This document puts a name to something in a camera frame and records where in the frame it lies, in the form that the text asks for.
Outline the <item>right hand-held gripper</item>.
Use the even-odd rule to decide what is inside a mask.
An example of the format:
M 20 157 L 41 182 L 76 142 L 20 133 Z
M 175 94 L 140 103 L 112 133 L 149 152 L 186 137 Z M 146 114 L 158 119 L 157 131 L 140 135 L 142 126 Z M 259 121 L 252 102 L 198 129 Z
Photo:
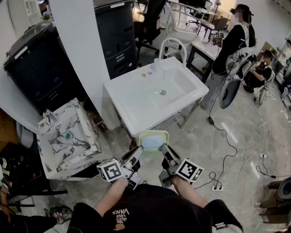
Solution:
M 162 161 L 163 170 L 159 175 L 162 187 L 169 188 L 175 175 L 185 179 L 190 184 L 198 180 L 204 168 L 187 158 L 181 160 L 179 155 L 170 146 L 162 145 L 161 151 L 164 156 Z

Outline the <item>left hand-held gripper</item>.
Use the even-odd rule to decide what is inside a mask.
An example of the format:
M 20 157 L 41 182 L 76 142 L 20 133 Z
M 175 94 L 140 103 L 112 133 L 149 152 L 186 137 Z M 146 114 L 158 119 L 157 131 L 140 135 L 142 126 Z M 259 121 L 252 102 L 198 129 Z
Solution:
M 137 173 L 140 168 L 140 158 L 144 152 L 142 146 L 136 146 L 127 152 L 120 160 L 108 159 L 98 164 L 97 170 L 102 179 L 113 183 L 124 177 L 128 181 L 128 188 L 135 190 L 141 179 Z

